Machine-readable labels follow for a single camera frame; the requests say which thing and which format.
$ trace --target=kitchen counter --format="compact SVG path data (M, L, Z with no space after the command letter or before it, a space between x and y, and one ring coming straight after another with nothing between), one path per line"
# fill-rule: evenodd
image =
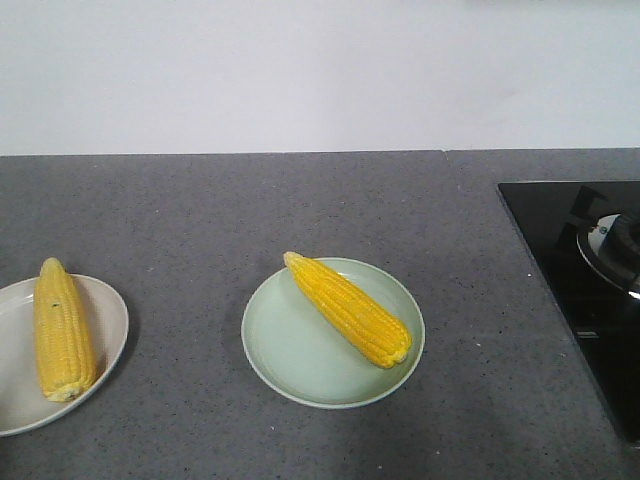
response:
M0 287L55 255L131 315L107 382L0 439L2 479L638 478L499 181L640 178L640 150L0 158ZM281 254L399 279L425 353L373 405L279 396L240 339Z

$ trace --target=corn on the cob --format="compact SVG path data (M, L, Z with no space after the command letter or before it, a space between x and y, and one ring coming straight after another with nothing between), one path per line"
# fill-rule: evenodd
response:
M40 388L67 402L96 379L96 359L80 295L60 261L45 260L33 294L36 364Z
M399 318L318 260L287 252L284 263L305 296L369 361L382 368L404 361L411 334Z

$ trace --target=stove burner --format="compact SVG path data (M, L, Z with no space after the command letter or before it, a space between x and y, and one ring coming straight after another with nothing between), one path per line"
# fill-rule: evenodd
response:
M578 228L578 249L612 285L640 299L640 213L607 215Z

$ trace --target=white plate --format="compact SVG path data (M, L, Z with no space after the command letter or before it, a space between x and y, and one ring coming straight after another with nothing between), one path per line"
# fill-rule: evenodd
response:
M84 302L94 339L98 371L92 387L68 403L48 401L40 391L33 346L33 288L31 278L0 290L0 437L42 427L69 413L107 378L129 331L127 307L106 283L73 275Z
M385 370L370 363L298 289L288 269L253 294L242 319L242 343L258 376L304 405L350 408L389 395L413 373L424 348L422 314L411 294L382 270L357 260L321 258L402 319L413 337L407 358Z

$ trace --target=burner cap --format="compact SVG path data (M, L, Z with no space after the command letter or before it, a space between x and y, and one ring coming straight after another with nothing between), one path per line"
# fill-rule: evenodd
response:
M607 235L607 243L623 262L640 272L640 211L619 215Z

